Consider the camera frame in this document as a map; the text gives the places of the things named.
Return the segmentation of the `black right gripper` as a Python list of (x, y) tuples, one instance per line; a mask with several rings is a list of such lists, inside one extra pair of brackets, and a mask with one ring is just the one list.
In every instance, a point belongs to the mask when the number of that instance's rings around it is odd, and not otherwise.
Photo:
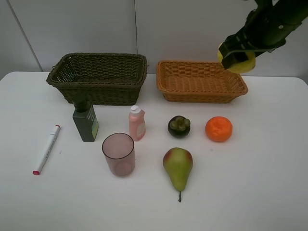
[(220, 45), (221, 64), (226, 70), (244, 70), (248, 52), (256, 57), (286, 43), (286, 37), (304, 20), (303, 7), (264, 7), (251, 11), (245, 25)]

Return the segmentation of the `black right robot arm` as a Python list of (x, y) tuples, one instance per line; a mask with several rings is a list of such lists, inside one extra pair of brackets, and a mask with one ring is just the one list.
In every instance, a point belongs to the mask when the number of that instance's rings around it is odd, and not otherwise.
[(222, 65), (230, 69), (248, 60), (247, 52), (255, 57), (272, 52), (286, 43), (286, 37), (308, 16), (306, 0), (257, 0), (257, 8), (246, 18), (244, 26), (228, 36), (218, 49)]

